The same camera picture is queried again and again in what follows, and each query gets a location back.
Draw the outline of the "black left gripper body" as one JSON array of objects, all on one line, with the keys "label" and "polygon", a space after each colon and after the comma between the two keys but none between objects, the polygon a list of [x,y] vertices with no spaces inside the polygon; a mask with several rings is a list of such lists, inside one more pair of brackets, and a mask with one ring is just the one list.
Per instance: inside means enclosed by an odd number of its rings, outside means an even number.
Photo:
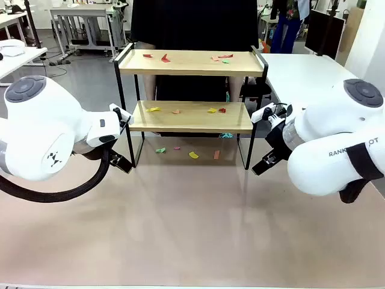
[{"label": "black left gripper body", "polygon": [[110,144],[103,144],[96,148],[87,149],[84,151],[73,151],[73,154],[82,155],[88,160],[97,161],[99,160],[101,164],[116,164],[119,161],[119,154],[112,149]]}]

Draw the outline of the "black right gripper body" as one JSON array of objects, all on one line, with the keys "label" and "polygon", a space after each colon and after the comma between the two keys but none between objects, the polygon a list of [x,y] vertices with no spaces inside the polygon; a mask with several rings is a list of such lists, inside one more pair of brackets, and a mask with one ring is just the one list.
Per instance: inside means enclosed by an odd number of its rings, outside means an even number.
[{"label": "black right gripper body", "polygon": [[296,147],[296,137],[297,131],[294,121],[292,120],[286,124],[285,120],[281,120],[271,128],[271,131],[265,137],[265,140],[272,148],[267,157],[289,157]]}]

